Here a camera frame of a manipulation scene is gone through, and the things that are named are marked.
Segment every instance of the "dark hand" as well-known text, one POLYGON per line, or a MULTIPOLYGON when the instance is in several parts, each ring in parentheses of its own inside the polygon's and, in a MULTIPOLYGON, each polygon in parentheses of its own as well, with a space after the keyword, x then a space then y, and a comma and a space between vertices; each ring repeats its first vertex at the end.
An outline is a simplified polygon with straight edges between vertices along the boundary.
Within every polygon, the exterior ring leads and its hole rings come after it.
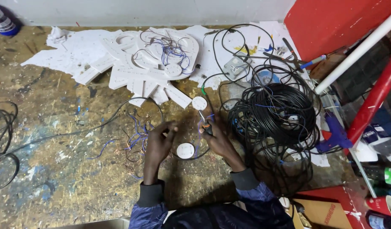
POLYGON ((157 181, 160 163, 170 153, 177 131, 177 123, 170 121, 161 123, 149 133, 145 154, 145 166, 143 167, 144 185, 152 185, 157 181))
MULTIPOLYGON (((216 122, 220 121, 218 116, 215 117, 215 119, 216 122)), ((234 172, 245 170, 246 167, 242 162, 241 157, 235 150, 231 141, 229 141, 227 135, 223 132, 223 129, 220 128, 217 123, 214 123, 209 119, 207 121, 213 128, 213 135, 206 133, 203 128, 200 128, 199 132, 201 133, 201 137, 207 141, 211 150, 214 153, 222 156, 228 162, 234 172)))

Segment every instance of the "black sleeve cuff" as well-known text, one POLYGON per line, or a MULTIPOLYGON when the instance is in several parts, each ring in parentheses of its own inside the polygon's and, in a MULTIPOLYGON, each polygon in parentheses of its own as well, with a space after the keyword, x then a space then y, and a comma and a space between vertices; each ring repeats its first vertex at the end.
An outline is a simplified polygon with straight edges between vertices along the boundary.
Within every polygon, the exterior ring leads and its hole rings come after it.
POLYGON ((256 188, 260 183, 250 168, 242 172, 231 172, 230 174, 232 180, 234 180, 235 187, 239 190, 251 190, 256 188))
POLYGON ((141 192, 137 202, 139 207, 154 207, 162 203, 164 198, 165 182, 157 180, 156 184, 144 185, 141 183, 141 192))

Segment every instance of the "white circular disc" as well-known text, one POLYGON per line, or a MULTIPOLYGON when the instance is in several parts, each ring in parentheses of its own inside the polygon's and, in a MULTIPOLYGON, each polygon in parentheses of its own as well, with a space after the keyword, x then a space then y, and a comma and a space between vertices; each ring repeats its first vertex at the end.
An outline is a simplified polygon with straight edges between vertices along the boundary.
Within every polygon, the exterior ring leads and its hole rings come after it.
POLYGON ((165 67, 165 73, 166 75, 170 77, 175 77, 181 74, 181 67, 178 64, 168 64, 165 67))
POLYGON ((177 147, 177 156, 183 159, 189 159, 194 154, 194 146, 190 143, 183 143, 177 147))
POLYGON ((205 108, 207 108, 207 101, 201 96, 194 97, 191 104, 196 110, 204 110, 205 108))

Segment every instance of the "workbench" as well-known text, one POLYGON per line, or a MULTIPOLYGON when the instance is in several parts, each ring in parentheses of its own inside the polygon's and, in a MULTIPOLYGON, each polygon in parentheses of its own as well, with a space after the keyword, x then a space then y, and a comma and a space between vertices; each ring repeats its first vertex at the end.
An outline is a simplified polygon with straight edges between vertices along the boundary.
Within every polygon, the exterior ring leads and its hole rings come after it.
MULTIPOLYGON (((69 27, 72 31, 98 27, 69 27)), ((115 31, 146 28, 101 27, 115 31)), ((107 120, 132 94, 126 88, 108 88, 110 71, 88 86, 78 85, 60 71, 33 65, 20 66, 45 45, 50 27, 23 27, 14 37, 0 36, 0 101, 11 100, 19 107, 11 148, 51 135, 86 130, 107 120)), ((197 83, 188 79, 172 82, 193 98, 201 95, 197 83)), ((206 88, 215 110, 220 106, 218 92, 206 88)), ((224 86, 223 98, 231 97, 224 86)), ((198 143, 198 113, 191 105, 183 109, 173 101, 163 103, 165 121, 183 121, 175 139, 178 144, 198 143)), ((110 124, 92 133, 52 138, 30 145, 15 154, 20 171, 15 180, 0 190, 0 228, 52 228, 128 217, 139 198, 142 163, 128 163, 123 149, 126 133, 134 133, 134 122, 160 123, 160 112, 151 102, 141 108, 126 105, 110 124), (102 155, 95 157, 104 147, 102 155)), ((200 152, 207 149, 204 140, 200 152)), ((327 155, 330 167, 314 165, 314 177, 304 190, 331 187, 356 180, 344 154, 327 155)), ((7 179, 13 164, 3 163, 0 179, 7 179)), ((169 210, 180 206, 236 200, 230 168, 219 156, 208 152, 193 161, 178 161, 171 155, 162 163, 159 178, 166 181, 165 198, 169 210)), ((258 175, 265 181, 267 176, 258 175)))

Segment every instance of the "grey power socket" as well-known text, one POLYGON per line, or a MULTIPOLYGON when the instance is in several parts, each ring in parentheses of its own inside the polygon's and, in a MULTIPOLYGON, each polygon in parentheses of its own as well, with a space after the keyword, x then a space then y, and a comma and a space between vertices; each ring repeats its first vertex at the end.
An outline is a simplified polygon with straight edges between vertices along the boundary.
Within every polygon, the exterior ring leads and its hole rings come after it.
MULTIPOLYGON (((246 59, 246 57, 233 57, 231 60, 228 61, 228 63, 223 66, 223 72, 229 73, 227 75, 228 78, 230 78, 231 80, 235 80, 239 76, 239 74, 241 74, 241 72, 246 71, 248 65, 244 62, 244 59, 246 59)), ((246 62, 250 64, 252 60, 248 58, 246 62)))

